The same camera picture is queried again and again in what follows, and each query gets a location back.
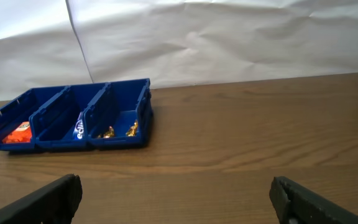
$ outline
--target gold wrapped candy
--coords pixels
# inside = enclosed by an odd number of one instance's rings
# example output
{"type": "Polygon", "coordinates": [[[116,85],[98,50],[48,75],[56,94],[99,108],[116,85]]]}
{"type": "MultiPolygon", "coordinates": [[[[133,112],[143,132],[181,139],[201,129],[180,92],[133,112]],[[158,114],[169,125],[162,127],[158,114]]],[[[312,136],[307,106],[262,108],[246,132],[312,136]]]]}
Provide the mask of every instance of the gold wrapped candy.
{"type": "Polygon", "coordinates": [[[137,124],[137,120],[135,120],[135,123],[133,126],[131,126],[131,128],[129,128],[129,130],[127,131],[126,135],[128,137],[133,137],[136,135],[136,130],[137,130],[138,124],[137,124]]]}
{"type": "Polygon", "coordinates": [[[103,138],[112,138],[114,137],[115,134],[114,134],[114,129],[112,128],[112,126],[109,127],[109,131],[106,131],[104,134],[103,134],[103,138]]]}

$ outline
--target white paper sheet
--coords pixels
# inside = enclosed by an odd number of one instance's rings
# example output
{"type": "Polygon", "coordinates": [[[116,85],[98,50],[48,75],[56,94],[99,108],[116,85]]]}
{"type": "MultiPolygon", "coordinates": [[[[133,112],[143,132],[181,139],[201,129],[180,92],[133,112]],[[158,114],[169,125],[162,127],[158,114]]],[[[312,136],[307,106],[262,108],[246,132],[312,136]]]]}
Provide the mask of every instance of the white paper sheet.
{"type": "Polygon", "coordinates": [[[152,87],[358,72],[358,0],[70,0],[96,82],[152,87]]]}
{"type": "Polygon", "coordinates": [[[0,100],[74,83],[91,79],[65,1],[0,0],[0,100]]]}

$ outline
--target white backdrop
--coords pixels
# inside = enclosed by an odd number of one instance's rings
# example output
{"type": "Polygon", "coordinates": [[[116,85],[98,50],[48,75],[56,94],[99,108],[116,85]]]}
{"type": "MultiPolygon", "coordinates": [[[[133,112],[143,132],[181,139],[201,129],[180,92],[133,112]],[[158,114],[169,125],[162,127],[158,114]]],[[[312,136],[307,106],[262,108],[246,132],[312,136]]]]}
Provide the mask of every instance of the white backdrop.
{"type": "Polygon", "coordinates": [[[358,72],[358,0],[68,3],[89,73],[64,1],[12,3],[22,10],[0,17],[0,100],[90,78],[160,88],[358,72]]]}

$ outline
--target wooden tabletop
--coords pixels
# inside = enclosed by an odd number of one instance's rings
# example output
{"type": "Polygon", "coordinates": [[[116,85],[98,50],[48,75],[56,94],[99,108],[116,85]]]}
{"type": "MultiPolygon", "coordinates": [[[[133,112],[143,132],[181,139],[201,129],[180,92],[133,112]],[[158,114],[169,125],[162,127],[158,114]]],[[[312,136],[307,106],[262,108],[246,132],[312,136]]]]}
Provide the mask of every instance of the wooden tabletop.
{"type": "Polygon", "coordinates": [[[158,89],[152,106],[143,149],[0,152],[0,208],[74,173],[73,223],[278,223],[284,175],[358,214],[358,73],[158,89]]]}

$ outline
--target black object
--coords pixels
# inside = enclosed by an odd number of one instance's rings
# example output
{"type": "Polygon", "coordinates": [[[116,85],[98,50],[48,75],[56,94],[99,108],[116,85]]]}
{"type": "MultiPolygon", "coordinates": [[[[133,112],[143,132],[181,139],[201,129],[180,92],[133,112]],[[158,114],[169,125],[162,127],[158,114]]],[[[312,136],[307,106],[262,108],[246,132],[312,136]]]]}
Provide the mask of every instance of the black object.
{"type": "Polygon", "coordinates": [[[80,177],[64,177],[0,209],[0,224],[69,224],[82,199],[80,177]]]}
{"type": "Polygon", "coordinates": [[[358,224],[358,216],[286,177],[274,177],[270,200],[281,224],[358,224]]]}

